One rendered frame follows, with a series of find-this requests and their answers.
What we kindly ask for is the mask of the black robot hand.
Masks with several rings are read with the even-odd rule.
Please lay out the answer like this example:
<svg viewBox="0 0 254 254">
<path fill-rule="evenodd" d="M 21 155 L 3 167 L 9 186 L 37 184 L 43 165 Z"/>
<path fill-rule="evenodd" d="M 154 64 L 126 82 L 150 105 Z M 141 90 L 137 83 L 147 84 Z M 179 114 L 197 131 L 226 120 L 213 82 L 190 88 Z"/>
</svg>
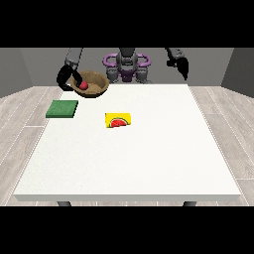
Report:
<svg viewBox="0 0 254 254">
<path fill-rule="evenodd" d="M 73 88 L 66 84 L 66 82 L 73 76 L 76 81 L 76 86 L 80 87 L 82 83 L 81 75 L 68 64 L 65 64 L 59 71 L 57 76 L 57 84 L 63 91 L 73 91 Z"/>
<path fill-rule="evenodd" d="M 171 59 L 167 61 L 167 66 L 176 67 L 184 80 L 188 79 L 189 61 L 186 58 Z"/>
</svg>

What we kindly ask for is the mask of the brown wooden bowl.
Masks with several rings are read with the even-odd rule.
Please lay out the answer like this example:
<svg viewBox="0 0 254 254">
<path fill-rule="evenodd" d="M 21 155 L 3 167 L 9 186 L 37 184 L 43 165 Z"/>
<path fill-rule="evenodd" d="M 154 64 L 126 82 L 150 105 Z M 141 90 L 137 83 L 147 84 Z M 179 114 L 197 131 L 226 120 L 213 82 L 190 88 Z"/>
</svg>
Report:
<svg viewBox="0 0 254 254">
<path fill-rule="evenodd" d="M 98 72 L 93 70 L 84 70 L 79 73 L 82 77 L 83 81 L 86 81 L 88 84 L 88 89 L 81 90 L 76 86 L 76 80 L 71 77 L 70 78 L 70 86 L 73 90 L 80 96 L 85 98 L 96 98 L 102 95 L 109 86 L 108 78 Z"/>
</svg>

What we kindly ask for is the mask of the green square pad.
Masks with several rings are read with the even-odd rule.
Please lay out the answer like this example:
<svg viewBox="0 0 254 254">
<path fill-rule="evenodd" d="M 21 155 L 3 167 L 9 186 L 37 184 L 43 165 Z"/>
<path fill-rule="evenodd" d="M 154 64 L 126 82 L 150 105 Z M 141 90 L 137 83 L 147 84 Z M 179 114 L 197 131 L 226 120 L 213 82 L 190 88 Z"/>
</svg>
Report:
<svg viewBox="0 0 254 254">
<path fill-rule="evenodd" d="M 74 116 L 77 100 L 54 100 L 47 113 L 47 118 L 72 118 Z"/>
</svg>

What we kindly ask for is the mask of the yellow cup with melon print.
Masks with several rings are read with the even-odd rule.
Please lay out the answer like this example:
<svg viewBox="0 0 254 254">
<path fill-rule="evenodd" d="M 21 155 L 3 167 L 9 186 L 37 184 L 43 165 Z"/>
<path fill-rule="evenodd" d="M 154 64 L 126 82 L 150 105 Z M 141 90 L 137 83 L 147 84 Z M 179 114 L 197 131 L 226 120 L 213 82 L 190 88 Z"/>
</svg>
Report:
<svg viewBox="0 0 254 254">
<path fill-rule="evenodd" d="M 105 125 L 107 128 L 127 126 L 131 124 L 130 113 L 106 113 Z"/>
</svg>

